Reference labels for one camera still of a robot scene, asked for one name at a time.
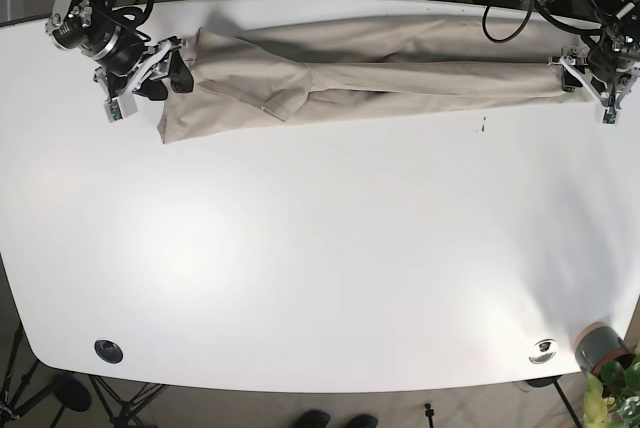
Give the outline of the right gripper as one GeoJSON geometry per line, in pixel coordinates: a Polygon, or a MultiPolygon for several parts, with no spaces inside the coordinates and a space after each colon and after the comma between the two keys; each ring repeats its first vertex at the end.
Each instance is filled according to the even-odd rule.
{"type": "Polygon", "coordinates": [[[98,65],[94,81],[106,95],[110,123],[137,113],[138,98],[167,99],[165,79],[174,93],[193,91],[194,78],[180,52],[183,40],[175,36],[153,45],[124,23],[76,23],[75,45],[98,65]]]}

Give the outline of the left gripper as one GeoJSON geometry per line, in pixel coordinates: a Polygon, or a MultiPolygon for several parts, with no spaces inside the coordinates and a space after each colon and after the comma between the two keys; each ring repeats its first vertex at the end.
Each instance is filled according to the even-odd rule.
{"type": "Polygon", "coordinates": [[[576,33],[587,50],[563,50],[550,56],[548,64],[561,68],[565,92],[583,89],[597,95],[604,107],[602,123],[614,125],[622,100],[639,80],[639,24],[616,23],[576,33]]]}

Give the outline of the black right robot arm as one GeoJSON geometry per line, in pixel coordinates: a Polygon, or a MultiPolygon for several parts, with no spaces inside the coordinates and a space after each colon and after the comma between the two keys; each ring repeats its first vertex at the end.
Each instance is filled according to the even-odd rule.
{"type": "Polygon", "coordinates": [[[55,0],[46,23],[53,44],[64,51],[78,49],[97,64],[93,80],[105,93],[111,122],[138,111],[136,99],[166,101],[169,93],[193,91],[194,78],[175,36],[154,44],[141,30],[156,0],[144,7],[116,6],[118,0],[55,0]]]}

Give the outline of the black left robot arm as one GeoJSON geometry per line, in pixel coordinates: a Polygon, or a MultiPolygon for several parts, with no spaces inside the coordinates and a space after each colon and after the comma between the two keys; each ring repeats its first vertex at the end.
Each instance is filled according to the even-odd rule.
{"type": "Polygon", "coordinates": [[[556,1],[473,0],[486,9],[483,22],[493,7],[527,9],[521,25],[505,38],[493,37],[483,25],[484,35],[493,43],[513,40],[535,12],[560,31],[579,37],[580,46],[565,48],[551,62],[562,67],[562,89],[566,92],[586,89],[603,106],[603,122],[613,125],[622,100],[639,80],[639,0],[583,0],[591,11],[590,17],[599,24],[592,29],[578,28],[556,18],[549,9],[549,4],[556,1]]]}

